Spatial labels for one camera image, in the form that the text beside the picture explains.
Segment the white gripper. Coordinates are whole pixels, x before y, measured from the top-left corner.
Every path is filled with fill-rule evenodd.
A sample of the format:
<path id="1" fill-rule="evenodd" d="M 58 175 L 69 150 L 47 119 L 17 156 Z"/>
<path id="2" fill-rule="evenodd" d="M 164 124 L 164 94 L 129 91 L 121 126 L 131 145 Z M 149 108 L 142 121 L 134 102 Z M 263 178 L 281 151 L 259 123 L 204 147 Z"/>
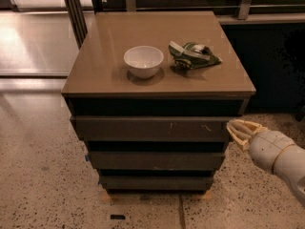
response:
<path id="1" fill-rule="evenodd" d="M 275 161 L 279 155 L 294 146 L 295 142 L 280 131 L 267 131 L 268 128 L 259 123 L 242 119 L 229 121 L 227 130 L 241 151 L 248 149 L 252 162 L 260 169 L 272 174 Z"/>

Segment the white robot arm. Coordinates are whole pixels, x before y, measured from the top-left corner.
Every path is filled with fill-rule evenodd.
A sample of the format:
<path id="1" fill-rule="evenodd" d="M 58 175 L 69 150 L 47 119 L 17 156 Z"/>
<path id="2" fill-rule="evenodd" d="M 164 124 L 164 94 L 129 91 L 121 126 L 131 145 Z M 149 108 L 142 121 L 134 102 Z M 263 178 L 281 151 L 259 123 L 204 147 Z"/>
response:
<path id="1" fill-rule="evenodd" d="M 235 144 L 254 165 L 282 179 L 305 206 L 305 149 L 280 131 L 259 123 L 232 119 L 226 128 Z"/>

